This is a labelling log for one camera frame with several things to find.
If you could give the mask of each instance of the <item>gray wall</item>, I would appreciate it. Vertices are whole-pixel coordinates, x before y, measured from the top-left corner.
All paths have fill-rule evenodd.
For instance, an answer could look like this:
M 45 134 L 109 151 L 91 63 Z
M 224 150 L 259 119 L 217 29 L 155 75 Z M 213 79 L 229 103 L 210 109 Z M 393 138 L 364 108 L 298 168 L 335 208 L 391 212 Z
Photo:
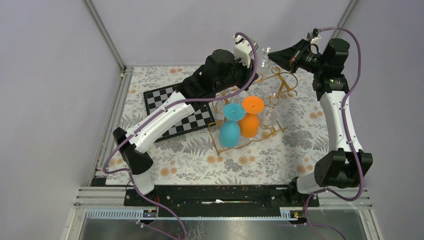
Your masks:
M 362 0 L 346 24 L 362 48 L 351 111 L 363 148 L 374 156 L 365 180 L 386 240 L 424 234 L 423 12 L 422 0 Z M 357 54 L 350 42 L 345 72 L 352 83 Z
M 286 48 L 314 27 L 334 26 L 349 0 L 93 0 L 127 64 L 202 64 L 232 51 L 236 32 Z
M 3 0 L 0 39 L 0 239 L 58 240 L 120 71 L 81 0 Z

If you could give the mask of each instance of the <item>chessboard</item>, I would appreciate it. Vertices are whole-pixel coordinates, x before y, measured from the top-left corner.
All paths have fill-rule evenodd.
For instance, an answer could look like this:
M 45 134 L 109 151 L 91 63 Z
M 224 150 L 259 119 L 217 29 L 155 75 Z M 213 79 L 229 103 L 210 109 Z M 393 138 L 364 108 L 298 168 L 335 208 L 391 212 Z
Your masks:
M 178 85 L 179 83 L 143 92 L 147 115 L 160 107 L 177 89 Z M 155 142 L 207 128 L 210 123 L 214 122 L 211 108 L 206 104 L 192 115 L 178 121 Z

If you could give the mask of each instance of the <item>gray floor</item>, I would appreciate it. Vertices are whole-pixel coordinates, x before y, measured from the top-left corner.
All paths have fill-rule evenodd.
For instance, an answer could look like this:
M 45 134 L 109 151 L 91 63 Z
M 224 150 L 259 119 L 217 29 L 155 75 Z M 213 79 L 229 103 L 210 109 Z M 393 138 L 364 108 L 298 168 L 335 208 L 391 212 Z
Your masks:
M 361 218 L 355 210 L 310 210 L 313 223 L 331 225 L 347 240 L 367 239 Z M 315 240 L 320 239 L 310 227 L 292 227 L 287 221 L 191 220 L 184 221 L 189 240 Z M 174 236 L 183 237 L 175 220 L 157 220 L 152 226 Z M 315 227 L 328 240 L 342 237 L 329 228 Z M 168 240 L 169 237 L 148 228 L 140 228 L 133 220 L 86 219 L 80 240 Z

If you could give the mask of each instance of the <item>black and white checkered board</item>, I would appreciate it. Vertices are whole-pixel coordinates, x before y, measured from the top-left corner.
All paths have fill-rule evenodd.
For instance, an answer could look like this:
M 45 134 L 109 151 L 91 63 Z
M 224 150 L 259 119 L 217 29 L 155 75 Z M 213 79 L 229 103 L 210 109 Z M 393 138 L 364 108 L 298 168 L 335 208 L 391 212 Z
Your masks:
M 177 89 L 178 85 L 179 83 L 143 92 L 147 115 L 153 113 L 158 107 L 160 107 Z M 166 131 L 162 137 L 158 138 L 156 142 L 207 128 L 208 125 L 213 122 L 215 122 L 215 119 L 212 115 L 211 108 L 208 104 L 206 104 L 192 115 L 177 122 L 168 131 Z

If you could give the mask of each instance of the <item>wall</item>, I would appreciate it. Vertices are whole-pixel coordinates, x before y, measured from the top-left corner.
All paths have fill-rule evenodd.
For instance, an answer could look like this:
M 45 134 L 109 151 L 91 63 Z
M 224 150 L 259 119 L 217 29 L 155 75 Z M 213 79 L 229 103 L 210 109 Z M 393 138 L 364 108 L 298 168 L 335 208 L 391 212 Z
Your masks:
M 0 38 L 0 239 L 57 240 L 120 71 L 81 0 L 3 0 Z
M 424 234 L 423 11 L 422 0 L 362 0 L 346 23 L 362 49 L 351 113 L 356 135 L 374 157 L 365 180 L 385 240 Z M 358 63 L 350 42 L 345 73 L 352 84 Z
M 338 23 L 349 0 L 93 0 L 129 65 L 202 64 L 233 51 L 243 32 L 260 47 L 285 49 L 314 27 Z

